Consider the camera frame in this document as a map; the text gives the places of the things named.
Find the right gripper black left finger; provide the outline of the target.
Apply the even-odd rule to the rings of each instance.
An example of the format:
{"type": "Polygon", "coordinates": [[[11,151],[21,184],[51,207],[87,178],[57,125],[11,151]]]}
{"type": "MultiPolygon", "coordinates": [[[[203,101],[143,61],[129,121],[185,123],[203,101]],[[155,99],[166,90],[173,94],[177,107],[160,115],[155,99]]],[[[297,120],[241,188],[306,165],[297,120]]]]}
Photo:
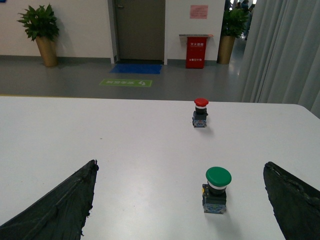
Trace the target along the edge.
{"type": "Polygon", "coordinates": [[[90,160],[0,227],[2,240],[79,240],[90,215],[99,170],[90,160]]]}

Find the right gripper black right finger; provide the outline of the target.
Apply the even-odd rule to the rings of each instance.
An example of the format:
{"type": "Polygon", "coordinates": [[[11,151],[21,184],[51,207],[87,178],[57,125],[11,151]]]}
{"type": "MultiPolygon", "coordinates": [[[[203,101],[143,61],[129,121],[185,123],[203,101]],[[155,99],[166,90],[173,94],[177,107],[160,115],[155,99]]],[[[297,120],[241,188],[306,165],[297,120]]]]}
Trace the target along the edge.
{"type": "Polygon", "coordinates": [[[273,213],[286,240],[320,238],[320,191],[269,161],[263,179],[273,213]]]}

